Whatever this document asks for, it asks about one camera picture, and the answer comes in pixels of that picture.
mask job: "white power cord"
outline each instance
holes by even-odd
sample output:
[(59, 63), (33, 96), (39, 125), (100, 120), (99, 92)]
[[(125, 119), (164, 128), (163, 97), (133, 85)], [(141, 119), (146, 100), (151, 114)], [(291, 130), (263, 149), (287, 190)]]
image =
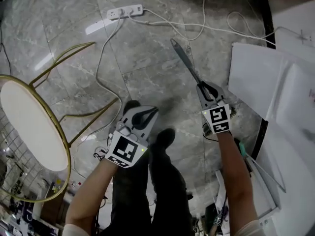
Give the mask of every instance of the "white power cord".
[(266, 172), (265, 170), (264, 170), (264, 168), (263, 167), (261, 167), (257, 162), (256, 162), (256, 160), (255, 159), (253, 159), (250, 155), (248, 155), (247, 154), (247, 152), (246, 152), (246, 156), (255, 164), (255, 165), (257, 165), (284, 193), (286, 193), (286, 189), (285, 189), (285, 187), (283, 187), (281, 184), (279, 184), (272, 176), (270, 176), (269, 174), (268, 174), (268, 172)]
[[(128, 17), (129, 17), (132, 21), (134, 21), (134, 22), (136, 22), (136, 23), (147, 24), (147, 25), (157, 25), (157, 24), (165, 24), (165, 23), (167, 23), (167, 24), (169, 24), (169, 25), (174, 29), (174, 31), (175, 31), (178, 35), (180, 35), (182, 38), (184, 38), (185, 40), (188, 40), (188, 41), (196, 40), (196, 39), (201, 35), (201, 33), (203, 32), (203, 29), (204, 29), (204, 28), (208, 28), (208, 29), (210, 29), (210, 30), (217, 30), (217, 31), (223, 31), (223, 32), (233, 33), (233, 34), (236, 34), (236, 35), (239, 35), (239, 36), (242, 36), (242, 37), (248, 37), (248, 38), (252, 38), (252, 39), (262, 40), (262, 41), (265, 41), (265, 42), (267, 42), (267, 43), (269, 43), (269, 44), (271, 44), (271, 45), (274, 45), (274, 46), (275, 46), (276, 44), (274, 44), (274, 43), (271, 42), (271, 41), (268, 41), (268, 40), (265, 39), (265, 38), (268, 37), (268, 36), (270, 36), (270, 35), (272, 35), (272, 34), (274, 34), (274, 33), (275, 33), (277, 30), (279, 30), (279, 29), (285, 29), (285, 30), (287, 30), (287, 31), (290, 31), (290, 32), (292, 32), (292, 33), (298, 35), (301, 39), (303, 39), (303, 36), (302, 36), (301, 34), (296, 33), (296, 32), (294, 32), (294, 31), (292, 31), (292, 30), (290, 30), (290, 29), (288, 29), (288, 28), (281, 27), (281, 26), (280, 26), (280, 27), (277, 27), (272, 33), (266, 35), (266, 30), (265, 30), (263, 21), (258, 17), (258, 15), (256, 14), (255, 10), (253, 9), (251, 3), (250, 3), (248, 0), (246, 0), (246, 2), (249, 4), (249, 6), (250, 6), (250, 8), (252, 9), (253, 13), (255, 14), (256, 18), (261, 22), (261, 24), (262, 24), (262, 26), (263, 26), (264, 33), (263, 33), (262, 36), (258, 36), (258, 35), (256, 35), (256, 34), (252, 31), (252, 29), (250, 28), (250, 26), (249, 26), (249, 24), (248, 24), (246, 18), (245, 18), (240, 12), (238, 12), (238, 11), (232, 11), (232, 12), (230, 12), (230, 13), (228, 14), (227, 18), (226, 18), (227, 25), (230, 27), (231, 30), (218, 29), (218, 28), (213, 28), (213, 27), (210, 27), (210, 26), (206, 26), (206, 25), (205, 25), (205, 23), (206, 23), (206, 16), (205, 16), (205, 8), (204, 8), (204, 6), (205, 6), (205, 0), (203, 0), (203, 3), (202, 3), (202, 12), (203, 12), (203, 24), (202, 24), (202, 25), (201, 25), (201, 24), (182, 24), (182, 23), (177, 23), (177, 22), (168, 21), (167, 19), (163, 18), (162, 16), (158, 15), (157, 13), (155, 13), (155, 12), (149, 10), (149, 9), (143, 9), (143, 10), (144, 10), (144, 11), (148, 11), (148, 12), (150, 12), (150, 13), (156, 15), (157, 17), (161, 18), (163, 21), (159, 21), (159, 22), (149, 22), (149, 21), (136, 20), (136, 19), (131, 18), (131, 13), (132, 13), (132, 12), (130, 12), (130, 13), (128, 14)], [(235, 28), (233, 28), (233, 27), (231, 26), (231, 24), (230, 24), (230, 22), (229, 22), (229, 19), (230, 19), (230, 16), (231, 16), (232, 14), (238, 14), (239, 16), (242, 17), (242, 19), (244, 20), (244, 22), (245, 22), (245, 24), (246, 24), (247, 29), (248, 29), (249, 32), (252, 34), (252, 36), (251, 36), (251, 35), (248, 35), (248, 34), (246, 34), (246, 33), (244, 33), (244, 32), (242, 32), (242, 31), (236, 30)], [(201, 28), (201, 31), (199, 32), (199, 34), (198, 34), (195, 38), (188, 39), (188, 38), (186, 38), (184, 35), (182, 35), (182, 34), (174, 27), (174, 25), (181, 25), (181, 26), (200, 26), (200, 27), (202, 27), (202, 28)]]
[(264, 38), (261, 38), (261, 37), (255, 37), (255, 36), (249, 36), (249, 35), (246, 35), (246, 34), (242, 34), (242, 33), (238, 33), (238, 32), (235, 32), (235, 31), (231, 31), (231, 30), (227, 30), (227, 29), (218, 29), (218, 28), (213, 28), (213, 27), (210, 27), (210, 26), (206, 26), (206, 25), (201, 25), (201, 24), (182, 24), (182, 23), (176, 23), (176, 22), (171, 22), (171, 21), (168, 21), (166, 20), (165, 18), (163, 18), (162, 16), (156, 14), (155, 12), (151, 11), (151, 10), (148, 10), (148, 9), (143, 9), (145, 11), (148, 11), (156, 16), (158, 16), (159, 18), (163, 19), (164, 21), (160, 21), (160, 22), (149, 22), (149, 21), (140, 21), (140, 20), (135, 20), (133, 18), (130, 17), (130, 14), (128, 15), (128, 17), (136, 22), (136, 23), (141, 23), (141, 24), (147, 24), (147, 25), (156, 25), (156, 24), (169, 24), (171, 27), (173, 27), (175, 29), (175, 27), (173, 26), (174, 25), (182, 25), (182, 26), (201, 26), (201, 27), (204, 27), (204, 28), (208, 28), (210, 30), (217, 30), (217, 31), (224, 31), (224, 32), (228, 32), (228, 33), (233, 33), (233, 34), (236, 34), (236, 35), (240, 35), (242, 37), (249, 37), (249, 38), (253, 38), (253, 39), (258, 39), (258, 40), (263, 40), (263, 41), (266, 41), (267, 43), (270, 43), (272, 45), (275, 46), (274, 43), (268, 41), (267, 39), (264, 39)]
[(87, 136), (85, 137), (85, 139), (84, 139), (82, 142), (80, 142), (79, 145), (77, 146), (76, 153), (73, 155), (73, 170), (74, 170), (77, 174), (79, 174), (81, 177), (83, 177), (83, 178), (86, 178), (86, 177), (83, 176), (82, 174), (80, 174), (80, 173), (76, 170), (76, 168), (75, 168), (75, 157), (76, 157), (76, 155), (77, 155), (77, 153), (78, 153), (78, 149), (79, 149), (80, 145), (81, 145), (83, 142), (85, 142), (85, 140), (86, 140), (88, 137), (90, 137), (91, 135), (94, 135), (94, 134), (96, 134), (96, 133), (98, 133), (98, 132), (104, 130), (105, 128), (109, 127), (109, 126), (114, 122), (114, 120), (117, 118), (117, 116), (119, 115), (120, 110), (122, 109), (122, 106), (123, 106), (123, 101), (122, 101), (122, 99), (118, 96), (118, 94), (116, 94), (115, 92), (113, 92), (113, 91), (112, 91), (111, 89), (109, 89), (108, 87), (104, 86), (104, 85), (102, 84), (102, 82), (101, 82), (101, 81), (98, 79), (98, 77), (97, 77), (98, 69), (99, 69), (100, 62), (101, 62), (101, 60), (102, 60), (102, 55), (103, 55), (104, 48), (105, 48), (106, 44), (108, 43), (108, 41), (109, 41), (109, 40), (114, 36), (114, 34), (117, 32), (121, 14), (122, 14), (122, 11), (121, 11), (121, 13), (119, 14), (118, 21), (117, 21), (117, 25), (116, 25), (115, 29), (113, 30), (113, 32), (109, 35), (109, 37), (107, 38), (107, 40), (106, 40), (105, 43), (103, 44), (102, 50), (101, 50), (101, 52), (100, 52), (98, 64), (97, 64), (97, 67), (96, 67), (96, 76), (95, 76), (96, 83), (97, 83), (100, 87), (102, 87), (103, 89), (105, 89), (106, 91), (108, 91), (108, 92), (110, 92), (111, 94), (113, 94), (114, 96), (116, 96), (116, 97), (118, 98), (118, 100), (119, 100), (120, 105), (119, 105), (119, 109), (117, 110), (117, 113), (115, 114), (115, 116), (112, 118), (112, 120), (111, 120), (109, 123), (107, 123), (105, 126), (99, 128), (99, 129), (93, 131), (92, 133), (90, 133), (89, 135), (87, 135)]

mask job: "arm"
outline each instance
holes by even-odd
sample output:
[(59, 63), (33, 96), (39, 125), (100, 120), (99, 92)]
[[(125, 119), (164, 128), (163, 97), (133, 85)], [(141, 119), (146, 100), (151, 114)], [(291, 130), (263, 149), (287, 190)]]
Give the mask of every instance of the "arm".
[(235, 235), (247, 223), (256, 220), (252, 182), (245, 162), (229, 132), (217, 134), (223, 179), (229, 204), (230, 230)]
[(213, 224), (213, 226), (210, 229), (209, 236), (216, 236), (217, 229), (218, 229), (218, 226)]
[(92, 222), (117, 167), (108, 160), (98, 164), (75, 194), (66, 215), (66, 224), (76, 225), (91, 235)]

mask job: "power outlet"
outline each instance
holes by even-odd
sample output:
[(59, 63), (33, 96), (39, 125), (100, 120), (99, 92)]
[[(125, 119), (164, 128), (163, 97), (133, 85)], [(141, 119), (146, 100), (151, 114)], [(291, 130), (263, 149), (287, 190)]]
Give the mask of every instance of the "power outlet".
[(309, 34), (306, 32), (301, 31), (301, 34), (303, 37), (301, 37), (302, 44), (309, 46), (309, 47), (315, 47), (315, 32), (312, 32)]
[(119, 15), (120, 18), (127, 18), (128, 14), (131, 17), (141, 16), (143, 14), (143, 6), (141, 4), (137, 4), (111, 9), (107, 11), (107, 18), (110, 20), (116, 20), (119, 18)]

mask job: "wire grid panel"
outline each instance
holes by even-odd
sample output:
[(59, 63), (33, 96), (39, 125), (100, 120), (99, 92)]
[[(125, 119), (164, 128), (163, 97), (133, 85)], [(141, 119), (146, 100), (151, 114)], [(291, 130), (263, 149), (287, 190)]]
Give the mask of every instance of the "wire grid panel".
[(66, 170), (50, 171), (36, 160), (0, 105), (0, 202), (8, 205), (12, 196), (29, 202), (48, 198), (66, 177)]

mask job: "black pants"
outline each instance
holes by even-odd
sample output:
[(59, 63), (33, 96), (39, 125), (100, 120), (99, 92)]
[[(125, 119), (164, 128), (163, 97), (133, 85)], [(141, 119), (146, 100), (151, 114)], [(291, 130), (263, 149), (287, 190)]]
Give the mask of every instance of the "black pants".
[[(152, 223), (146, 197), (148, 165), (157, 194)], [(159, 145), (151, 145), (133, 167), (118, 168), (113, 179), (111, 224), (101, 235), (194, 235), (185, 181)]]

